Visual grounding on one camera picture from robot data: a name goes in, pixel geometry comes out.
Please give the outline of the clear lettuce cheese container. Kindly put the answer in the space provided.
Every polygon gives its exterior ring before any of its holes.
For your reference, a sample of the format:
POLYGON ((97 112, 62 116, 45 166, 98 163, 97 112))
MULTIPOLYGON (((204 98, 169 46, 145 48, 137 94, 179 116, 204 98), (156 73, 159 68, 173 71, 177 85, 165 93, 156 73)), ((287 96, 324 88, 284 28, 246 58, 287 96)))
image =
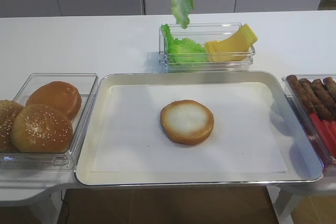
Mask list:
MULTIPOLYGON (((209 41, 222 41, 229 38, 242 26, 240 23, 208 23, 190 24, 186 29, 179 25, 168 24, 174 38, 189 38, 201 44, 209 41)), ((248 54, 242 61, 212 62, 207 53, 207 62, 200 63, 169 63, 165 53, 164 37, 159 30, 159 66, 162 72, 208 72, 208 71, 247 71, 254 62, 254 45, 249 48, 248 54)))

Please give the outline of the flat yellow cheese slices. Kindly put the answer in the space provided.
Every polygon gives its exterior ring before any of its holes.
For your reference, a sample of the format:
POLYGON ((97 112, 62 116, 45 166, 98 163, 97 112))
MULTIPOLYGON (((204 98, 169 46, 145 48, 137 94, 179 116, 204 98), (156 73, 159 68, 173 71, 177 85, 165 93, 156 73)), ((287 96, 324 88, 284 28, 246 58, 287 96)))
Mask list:
POLYGON ((249 48, 242 42, 209 41, 205 44, 209 60, 212 62, 242 61, 249 48))

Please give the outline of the upright yellow cheese slice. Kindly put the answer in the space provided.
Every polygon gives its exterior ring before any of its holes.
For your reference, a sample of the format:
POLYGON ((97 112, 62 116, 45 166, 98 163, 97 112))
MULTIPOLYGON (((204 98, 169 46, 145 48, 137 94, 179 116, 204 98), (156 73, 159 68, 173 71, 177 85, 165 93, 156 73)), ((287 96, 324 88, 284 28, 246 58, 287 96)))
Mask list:
POLYGON ((244 24, 229 38, 219 42, 219 52, 247 52, 257 40, 250 26, 244 24))

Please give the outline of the bottom bun half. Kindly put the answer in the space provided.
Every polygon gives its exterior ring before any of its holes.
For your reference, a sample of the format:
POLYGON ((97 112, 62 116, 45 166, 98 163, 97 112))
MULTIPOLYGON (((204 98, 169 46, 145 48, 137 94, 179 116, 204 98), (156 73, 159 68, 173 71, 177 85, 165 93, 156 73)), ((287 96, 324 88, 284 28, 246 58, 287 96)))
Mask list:
POLYGON ((199 102, 180 100, 168 104, 161 110, 160 123, 172 142, 197 145, 212 133, 214 116, 199 102))

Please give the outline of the silver metal tray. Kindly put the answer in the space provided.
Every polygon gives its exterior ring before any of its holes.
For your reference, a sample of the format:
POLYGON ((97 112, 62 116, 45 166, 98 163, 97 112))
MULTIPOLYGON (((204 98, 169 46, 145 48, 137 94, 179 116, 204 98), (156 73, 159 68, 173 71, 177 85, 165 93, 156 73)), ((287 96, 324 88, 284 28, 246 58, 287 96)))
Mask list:
POLYGON ((75 170, 93 187, 298 183, 322 174, 278 80, 262 71, 106 76, 75 170), (173 143, 160 124, 161 110, 185 99, 215 120, 194 146, 173 143))

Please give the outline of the plain brown bun top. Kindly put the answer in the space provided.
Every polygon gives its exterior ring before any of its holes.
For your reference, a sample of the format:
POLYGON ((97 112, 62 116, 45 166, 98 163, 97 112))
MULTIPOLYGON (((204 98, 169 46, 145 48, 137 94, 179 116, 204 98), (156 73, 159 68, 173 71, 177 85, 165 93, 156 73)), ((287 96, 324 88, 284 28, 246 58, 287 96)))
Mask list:
POLYGON ((69 120, 73 120, 81 108, 81 102, 80 93, 75 86, 63 81, 53 81, 31 94, 26 106, 47 105, 62 112, 69 120))

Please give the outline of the brown meat patty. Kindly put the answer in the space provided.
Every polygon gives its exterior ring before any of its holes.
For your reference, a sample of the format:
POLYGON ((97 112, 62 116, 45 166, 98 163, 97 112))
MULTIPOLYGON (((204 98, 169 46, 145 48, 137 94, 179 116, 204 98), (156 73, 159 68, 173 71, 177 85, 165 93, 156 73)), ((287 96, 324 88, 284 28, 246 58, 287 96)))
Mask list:
POLYGON ((322 81, 320 79, 315 79, 311 83, 311 87, 318 97, 318 99, 322 102, 322 104, 326 107, 326 109, 331 113, 329 119, 325 116, 324 118, 329 122, 335 121, 335 101, 329 92, 324 88, 322 81))
POLYGON ((308 98, 304 88, 300 84, 298 78, 295 75, 289 75, 286 77, 287 82, 289 83, 291 89, 296 94, 297 99, 300 101, 302 106, 305 108, 305 110, 308 112, 308 114, 316 113, 316 110, 308 98))
POLYGON ((300 84, 305 89, 311 103, 313 104, 316 112, 318 113, 321 120, 327 119, 329 116, 329 111, 324 106, 324 104, 318 99, 318 97, 315 95, 314 91, 312 90, 310 86, 310 81, 306 78, 302 78, 299 80, 300 84))
POLYGON ((336 83, 332 77, 326 77, 323 79, 323 83, 327 88, 327 91, 331 95, 332 99, 336 101, 336 83))

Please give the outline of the clear bun container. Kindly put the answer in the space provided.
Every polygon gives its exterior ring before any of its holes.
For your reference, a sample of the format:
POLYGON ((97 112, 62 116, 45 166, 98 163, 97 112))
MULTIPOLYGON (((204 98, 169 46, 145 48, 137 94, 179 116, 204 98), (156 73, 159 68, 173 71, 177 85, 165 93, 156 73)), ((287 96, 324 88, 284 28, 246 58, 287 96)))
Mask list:
POLYGON ((93 73, 33 73, 11 101, 27 107, 26 102, 29 96, 41 86, 53 81, 72 84, 78 89, 82 100, 77 116, 70 120, 73 136, 69 148, 63 153, 23 153, 19 150, 18 152, 1 152, 2 169, 70 169, 74 167, 82 143, 86 119, 97 90, 97 75, 93 73))

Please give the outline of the front sesame bun top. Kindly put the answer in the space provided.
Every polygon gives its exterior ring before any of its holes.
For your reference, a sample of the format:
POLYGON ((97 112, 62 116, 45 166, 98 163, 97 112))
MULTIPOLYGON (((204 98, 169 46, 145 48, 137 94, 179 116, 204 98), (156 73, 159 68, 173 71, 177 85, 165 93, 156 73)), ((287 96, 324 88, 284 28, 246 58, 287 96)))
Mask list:
POLYGON ((63 153, 72 136, 71 121, 58 110, 41 104, 23 108, 10 131, 12 144, 23 153, 63 153))

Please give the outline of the sesame bun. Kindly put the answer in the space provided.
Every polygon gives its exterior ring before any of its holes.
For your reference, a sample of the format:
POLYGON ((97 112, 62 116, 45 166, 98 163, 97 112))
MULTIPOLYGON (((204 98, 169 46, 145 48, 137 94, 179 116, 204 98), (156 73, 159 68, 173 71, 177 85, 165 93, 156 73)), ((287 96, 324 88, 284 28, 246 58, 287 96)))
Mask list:
POLYGON ((10 131, 12 144, 23 153, 63 153, 72 136, 71 121, 58 110, 41 104, 23 108, 10 131))
POLYGON ((15 101, 1 100, 1 152, 18 152, 11 143, 10 131, 15 118, 23 108, 24 106, 15 101))

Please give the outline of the clear meat container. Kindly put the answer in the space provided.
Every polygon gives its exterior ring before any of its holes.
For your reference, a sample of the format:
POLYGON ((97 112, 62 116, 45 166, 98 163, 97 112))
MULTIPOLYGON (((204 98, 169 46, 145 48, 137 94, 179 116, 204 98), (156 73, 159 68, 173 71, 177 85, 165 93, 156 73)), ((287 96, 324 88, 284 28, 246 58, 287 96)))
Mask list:
MULTIPOLYGON (((327 88, 323 83, 323 79, 326 78, 326 77, 332 77, 333 80, 335 81, 335 75, 334 74, 332 74, 332 75, 330 75, 330 74, 323 74, 323 75, 297 74, 295 76, 298 78, 298 80, 300 80, 302 78, 308 79, 310 81, 310 86, 311 86, 311 83, 315 79, 320 79, 326 90, 327 90, 327 88)), ((329 153, 328 149, 326 148, 325 144, 323 143, 317 129, 315 128, 315 126, 311 122, 308 112, 305 110, 305 108, 302 106, 300 101, 297 99, 297 96, 293 92, 293 90, 291 89, 289 83, 286 80, 286 77, 284 77, 282 80, 286 85, 285 94, 286 94, 287 98, 289 99, 289 101, 291 103, 291 106, 294 109, 302 127, 304 128, 304 130, 306 132, 306 135, 307 135, 307 137, 310 141, 310 144, 312 145, 316 154, 320 157, 320 159, 323 162, 324 174, 326 176, 334 176, 335 175, 335 158, 333 158, 330 155, 330 153, 329 153)), ((320 121, 322 121, 329 128, 329 131, 333 134, 333 136, 335 138, 335 121, 329 122, 326 119, 324 119, 324 120, 320 119, 320 121)))

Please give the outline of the left sesame bun top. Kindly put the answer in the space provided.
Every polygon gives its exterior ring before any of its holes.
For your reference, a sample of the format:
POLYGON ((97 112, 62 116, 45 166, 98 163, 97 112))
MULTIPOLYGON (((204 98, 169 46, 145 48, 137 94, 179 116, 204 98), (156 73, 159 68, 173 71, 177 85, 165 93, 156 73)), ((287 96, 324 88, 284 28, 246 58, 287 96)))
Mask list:
POLYGON ((15 101, 1 100, 1 152, 18 152, 11 143, 10 131, 15 118, 23 108, 24 106, 15 101))

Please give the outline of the red tomato slices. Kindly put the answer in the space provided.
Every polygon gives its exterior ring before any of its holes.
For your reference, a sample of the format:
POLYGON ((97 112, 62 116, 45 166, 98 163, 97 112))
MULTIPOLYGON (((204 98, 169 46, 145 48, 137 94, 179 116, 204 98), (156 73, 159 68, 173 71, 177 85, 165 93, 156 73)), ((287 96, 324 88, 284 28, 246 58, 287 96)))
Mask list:
POLYGON ((320 121, 319 117, 315 113, 309 114, 309 118, 315 128, 317 129, 323 143, 328 149, 330 155, 335 158, 335 138, 333 134, 329 131, 329 128, 320 121))

